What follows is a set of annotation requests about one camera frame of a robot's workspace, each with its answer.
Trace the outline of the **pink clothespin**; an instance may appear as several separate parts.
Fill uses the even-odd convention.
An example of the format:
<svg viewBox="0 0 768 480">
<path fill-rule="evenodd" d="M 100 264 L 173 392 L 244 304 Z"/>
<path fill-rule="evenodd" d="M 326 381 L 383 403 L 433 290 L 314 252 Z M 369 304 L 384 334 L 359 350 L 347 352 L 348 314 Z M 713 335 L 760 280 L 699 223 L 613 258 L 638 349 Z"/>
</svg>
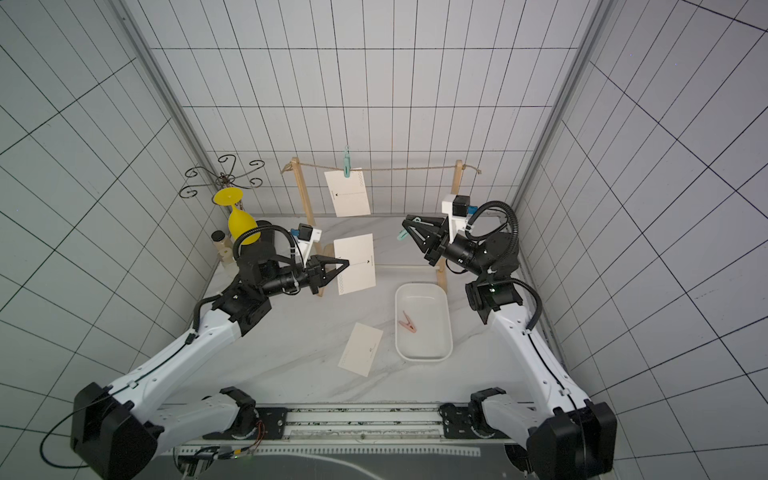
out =
<svg viewBox="0 0 768 480">
<path fill-rule="evenodd" d="M 411 333 L 417 332 L 416 325 L 405 311 L 402 312 L 402 318 L 398 321 L 398 324 Z"/>
</svg>

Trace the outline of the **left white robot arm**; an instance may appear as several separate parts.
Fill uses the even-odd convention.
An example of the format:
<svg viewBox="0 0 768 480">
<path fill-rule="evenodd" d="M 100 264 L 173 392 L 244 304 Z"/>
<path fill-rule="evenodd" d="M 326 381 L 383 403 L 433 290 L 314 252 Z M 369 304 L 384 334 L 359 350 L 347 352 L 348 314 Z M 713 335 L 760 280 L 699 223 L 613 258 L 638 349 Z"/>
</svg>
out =
<svg viewBox="0 0 768 480">
<path fill-rule="evenodd" d="M 312 293 L 349 260 L 313 255 L 318 230 L 289 231 L 269 222 L 232 242 L 238 272 L 219 294 L 194 307 L 192 326 L 148 361 L 107 386 L 95 382 L 75 397 L 70 446 L 102 479 L 132 479 L 156 456 L 207 434 L 235 440 L 263 434 L 255 400 L 225 387 L 200 401 L 164 408 L 166 400 L 218 352 L 246 336 L 277 295 Z"/>
</svg>

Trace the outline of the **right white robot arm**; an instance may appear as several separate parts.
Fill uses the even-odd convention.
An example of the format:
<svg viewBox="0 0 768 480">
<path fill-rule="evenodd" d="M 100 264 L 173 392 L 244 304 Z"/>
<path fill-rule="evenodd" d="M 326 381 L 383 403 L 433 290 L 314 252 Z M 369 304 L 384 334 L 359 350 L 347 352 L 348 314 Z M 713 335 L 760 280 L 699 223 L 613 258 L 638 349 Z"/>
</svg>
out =
<svg viewBox="0 0 768 480">
<path fill-rule="evenodd" d="M 449 438 L 506 437 L 511 463 L 539 479 L 593 479 L 612 471 L 618 430 L 605 402 L 595 403 L 566 373 L 536 327 L 543 301 L 519 268 L 519 224 L 510 205 L 474 208 L 466 195 L 449 195 L 440 217 L 408 215 L 402 226 L 430 265 L 445 260 L 475 278 L 465 286 L 470 308 L 514 356 L 530 400 L 500 387 L 474 392 L 468 404 L 444 404 Z"/>
</svg>

